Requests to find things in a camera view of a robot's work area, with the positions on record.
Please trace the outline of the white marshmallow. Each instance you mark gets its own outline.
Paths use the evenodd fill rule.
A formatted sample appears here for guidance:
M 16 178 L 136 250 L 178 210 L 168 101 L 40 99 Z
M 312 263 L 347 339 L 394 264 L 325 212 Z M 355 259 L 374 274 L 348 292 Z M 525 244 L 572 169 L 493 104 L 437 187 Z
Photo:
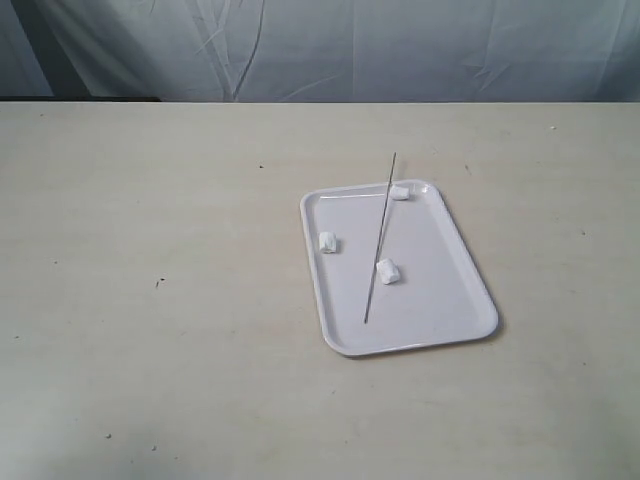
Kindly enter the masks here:
M 397 265 L 389 258 L 384 258 L 376 263 L 376 271 L 383 285 L 390 285 L 401 279 Z
M 389 190 L 389 197 L 394 201 L 406 201 L 411 197 L 409 187 L 393 184 Z
M 334 232 L 322 231 L 318 235 L 318 249 L 322 254 L 334 254 L 339 251 L 339 241 Z

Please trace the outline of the thin metal skewer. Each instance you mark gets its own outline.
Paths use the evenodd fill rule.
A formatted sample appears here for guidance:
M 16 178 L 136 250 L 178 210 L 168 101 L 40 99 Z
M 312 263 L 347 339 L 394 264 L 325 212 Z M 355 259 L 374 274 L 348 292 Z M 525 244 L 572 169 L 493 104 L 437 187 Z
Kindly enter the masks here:
M 363 317 L 363 324 L 364 325 L 367 325 L 368 324 L 368 320 L 369 320 L 371 302 L 372 302 L 374 286 L 375 286 L 376 269 L 377 269 L 376 265 L 377 265 L 377 262 L 379 261 L 380 253 L 381 253 L 381 249 L 382 249 L 384 226 L 385 226 L 385 222 L 386 222 L 386 214 L 387 214 L 388 203 L 389 203 L 389 195 L 390 195 L 390 190 L 391 190 L 391 187 L 392 187 L 392 184 L 393 184 L 393 177 L 394 177 L 394 172 L 395 172 L 396 161 L 397 161 L 397 152 L 394 152 L 393 155 L 392 155 L 392 160 L 391 160 L 391 166 L 390 166 L 388 180 L 387 180 L 387 183 L 386 183 L 385 195 L 384 195 L 384 203 L 383 203 L 383 208 L 382 208 L 382 213 L 381 213 L 381 218 L 380 218 L 379 228 L 378 228 L 376 250 L 375 250 L 373 263 L 372 263 L 372 267 L 371 267 L 371 274 L 370 274 L 370 279 L 369 279 L 369 287 L 368 287 L 368 293 L 367 293 L 367 299 L 366 299 L 366 305 L 365 305 L 365 312 L 364 312 L 364 317 Z

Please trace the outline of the white plastic tray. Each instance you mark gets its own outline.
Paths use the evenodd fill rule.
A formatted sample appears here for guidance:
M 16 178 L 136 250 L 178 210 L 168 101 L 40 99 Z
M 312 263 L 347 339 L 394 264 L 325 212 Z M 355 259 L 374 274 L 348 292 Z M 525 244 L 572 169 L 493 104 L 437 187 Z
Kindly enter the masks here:
M 401 279 L 383 285 L 376 271 L 363 324 L 385 184 L 333 187 L 300 202 L 323 337 L 336 352 L 367 356 L 484 339 L 499 325 L 496 306 L 439 192 L 401 180 L 406 201 L 389 199 L 379 260 Z M 322 254 L 318 235 L 334 232 L 339 251 Z

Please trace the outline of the white backdrop cloth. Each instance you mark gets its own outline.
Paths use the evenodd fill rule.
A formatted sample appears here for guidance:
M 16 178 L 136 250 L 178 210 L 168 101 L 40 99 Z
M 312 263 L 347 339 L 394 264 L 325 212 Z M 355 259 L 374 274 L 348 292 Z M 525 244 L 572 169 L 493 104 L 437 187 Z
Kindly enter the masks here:
M 8 98 L 639 97 L 635 1 L 5 1 Z

